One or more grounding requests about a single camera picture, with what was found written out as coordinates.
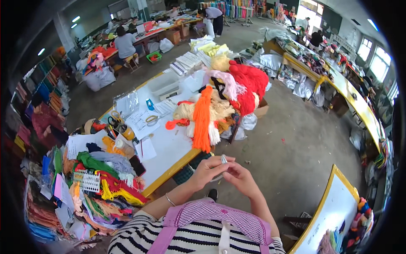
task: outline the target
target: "plastic container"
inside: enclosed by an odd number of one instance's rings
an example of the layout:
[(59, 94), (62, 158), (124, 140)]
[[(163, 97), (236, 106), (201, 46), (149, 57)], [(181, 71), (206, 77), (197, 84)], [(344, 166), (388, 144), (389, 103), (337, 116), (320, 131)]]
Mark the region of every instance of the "plastic container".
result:
[[(156, 61), (151, 61), (151, 59), (149, 59), (149, 58), (152, 57), (153, 55), (158, 55)], [(154, 53), (150, 53), (149, 55), (147, 55), (148, 61), (150, 61), (152, 64), (155, 64), (155, 63), (161, 61), (161, 58), (162, 58), (162, 55), (161, 55), (158, 51), (155, 51)]]
[(146, 86), (149, 87), (152, 95), (159, 97), (179, 87), (178, 80), (179, 76), (170, 71), (152, 79)]
[(125, 154), (125, 156), (127, 157), (127, 159), (131, 159), (135, 154), (134, 147), (128, 145), (121, 139), (116, 139), (116, 143), (113, 146), (113, 151), (114, 151), (114, 148), (122, 151)]

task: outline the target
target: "concrete floor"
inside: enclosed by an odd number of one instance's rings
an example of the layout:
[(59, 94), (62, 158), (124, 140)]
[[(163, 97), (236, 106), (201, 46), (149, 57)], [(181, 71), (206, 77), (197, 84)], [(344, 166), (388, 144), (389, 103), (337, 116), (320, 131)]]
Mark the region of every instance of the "concrete floor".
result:
[[(226, 43), (231, 50), (238, 52), (249, 47), (252, 40), (263, 39), (259, 28), (275, 28), (269, 20), (253, 18), (253, 22), (251, 27), (242, 27), (239, 23), (225, 26), (222, 37), (216, 38), (215, 42)], [(85, 84), (72, 88), (68, 131), (90, 118), (101, 116), (111, 107), (113, 96), (129, 91), (167, 69), (175, 57), (189, 49), (187, 42), (183, 42), (163, 54), (162, 61), (153, 66), (144, 58), (141, 69), (132, 74), (127, 70), (119, 71), (120, 76), (113, 85), (96, 93)], [(278, 80), (271, 80), (271, 83), (272, 88), (265, 95), (270, 106), (268, 113), (258, 120), (254, 130), (246, 131), (247, 139), (235, 141), (232, 145), (223, 140), (216, 147), (216, 154), (234, 156), (238, 163), (250, 170), (280, 232), (292, 234), (292, 227), (282, 223), (282, 218), (285, 215), (299, 216), (302, 212), (312, 215), (315, 212), (333, 164), (338, 166), (360, 195), (365, 193), (365, 181), (357, 150), (348, 139), (350, 127), (347, 122), (334, 113), (325, 114), (311, 101), (304, 102)], [(170, 179), (156, 193), (164, 195), (175, 186)], [(225, 180), (207, 185), (193, 198), (203, 197), (210, 188), (219, 190), (219, 203), (250, 211), (248, 198)]]

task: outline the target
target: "green yarn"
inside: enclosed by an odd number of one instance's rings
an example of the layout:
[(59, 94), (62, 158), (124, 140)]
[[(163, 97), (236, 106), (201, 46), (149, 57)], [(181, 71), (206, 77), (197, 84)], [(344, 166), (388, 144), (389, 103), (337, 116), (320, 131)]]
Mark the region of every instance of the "green yarn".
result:
[(95, 170), (102, 170), (109, 173), (112, 177), (120, 179), (119, 174), (114, 169), (112, 169), (109, 165), (107, 165), (103, 161), (98, 161), (94, 159), (92, 156), (89, 155), (88, 152), (79, 152), (76, 158), (78, 161), (82, 162), (84, 167), (88, 170), (91, 170), (93, 172)]

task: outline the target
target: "woman in red top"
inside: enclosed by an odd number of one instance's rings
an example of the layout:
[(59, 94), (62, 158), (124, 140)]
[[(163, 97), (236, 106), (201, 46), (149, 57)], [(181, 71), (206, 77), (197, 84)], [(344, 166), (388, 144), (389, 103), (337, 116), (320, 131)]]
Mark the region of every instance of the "woman in red top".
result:
[(32, 126), (41, 143), (49, 150), (55, 145), (58, 147), (64, 145), (69, 137), (62, 127), (65, 117), (43, 103), (41, 96), (37, 93), (33, 96), (31, 105), (34, 107), (31, 117)]

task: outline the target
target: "bracelet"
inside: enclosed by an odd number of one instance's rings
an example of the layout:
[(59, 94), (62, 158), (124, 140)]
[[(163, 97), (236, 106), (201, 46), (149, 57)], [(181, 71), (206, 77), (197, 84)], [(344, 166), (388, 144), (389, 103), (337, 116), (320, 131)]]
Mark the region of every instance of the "bracelet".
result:
[(169, 203), (171, 203), (173, 206), (176, 206), (176, 205), (168, 198), (168, 193), (165, 193), (165, 197), (166, 197), (166, 199), (169, 201)]

